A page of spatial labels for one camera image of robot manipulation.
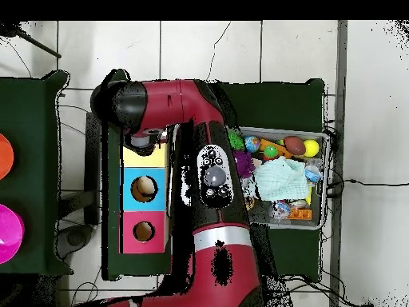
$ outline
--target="light blue cloth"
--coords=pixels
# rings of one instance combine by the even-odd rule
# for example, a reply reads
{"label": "light blue cloth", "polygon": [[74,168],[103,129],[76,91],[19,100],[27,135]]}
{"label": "light blue cloth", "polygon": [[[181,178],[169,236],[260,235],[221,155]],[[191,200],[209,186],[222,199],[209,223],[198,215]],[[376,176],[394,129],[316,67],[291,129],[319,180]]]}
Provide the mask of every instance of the light blue cloth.
{"label": "light blue cloth", "polygon": [[254,171],[261,200],[305,199],[309,195],[305,164],[285,157],[267,161]]}

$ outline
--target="gray plastic bin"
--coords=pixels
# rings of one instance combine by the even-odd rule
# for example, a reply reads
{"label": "gray plastic bin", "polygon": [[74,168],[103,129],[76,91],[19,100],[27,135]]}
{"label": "gray plastic bin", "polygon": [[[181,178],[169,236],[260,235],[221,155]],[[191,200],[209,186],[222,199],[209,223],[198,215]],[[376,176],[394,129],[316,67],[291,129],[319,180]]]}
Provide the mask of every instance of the gray plastic bin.
{"label": "gray plastic bin", "polygon": [[301,140],[313,139],[320,145],[320,151],[315,157],[320,157],[323,161],[321,173],[323,180],[312,188],[311,206],[312,220],[280,220],[272,219],[268,215],[270,201],[257,201],[252,209],[248,211],[250,222],[268,224],[272,229],[310,229],[315,230],[324,225],[325,209],[327,203],[327,181],[329,167],[330,138],[326,134],[313,132],[300,132],[294,130],[272,130],[253,127],[240,127],[242,137],[255,136],[271,141],[281,140],[287,136],[297,136]]}

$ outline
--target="yellow ball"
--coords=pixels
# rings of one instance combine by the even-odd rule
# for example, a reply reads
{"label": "yellow ball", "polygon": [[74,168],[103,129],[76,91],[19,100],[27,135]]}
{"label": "yellow ball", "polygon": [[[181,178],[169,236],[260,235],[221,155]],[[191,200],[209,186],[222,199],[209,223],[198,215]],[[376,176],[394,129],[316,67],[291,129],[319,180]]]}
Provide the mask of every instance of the yellow ball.
{"label": "yellow ball", "polygon": [[306,140],[305,145],[305,157],[314,157],[320,150],[320,145],[315,140]]}

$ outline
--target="blue block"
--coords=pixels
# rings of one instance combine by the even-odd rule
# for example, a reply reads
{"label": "blue block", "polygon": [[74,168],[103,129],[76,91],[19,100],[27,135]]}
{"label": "blue block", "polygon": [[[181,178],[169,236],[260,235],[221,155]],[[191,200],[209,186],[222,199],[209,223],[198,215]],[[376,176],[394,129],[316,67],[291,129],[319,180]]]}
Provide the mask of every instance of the blue block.
{"label": "blue block", "polygon": [[[166,183],[164,168],[124,168],[123,208],[124,211],[165,211]],[[157,183],[157,195],[150,202],[139,202],[131,194],[132,182],[137,177],[151,177]]]}

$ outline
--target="orange bowl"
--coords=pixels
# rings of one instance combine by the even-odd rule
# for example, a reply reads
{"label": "orange bowl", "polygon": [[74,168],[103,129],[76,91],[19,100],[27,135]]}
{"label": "orange bowl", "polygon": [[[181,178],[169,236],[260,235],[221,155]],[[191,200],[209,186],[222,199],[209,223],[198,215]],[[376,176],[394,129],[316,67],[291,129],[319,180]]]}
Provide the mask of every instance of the orange bowl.
{"label": "orange bowl", "polygon": [[13,167],[14,152],[7,138],[0,134],[0,180],[2,180]]}

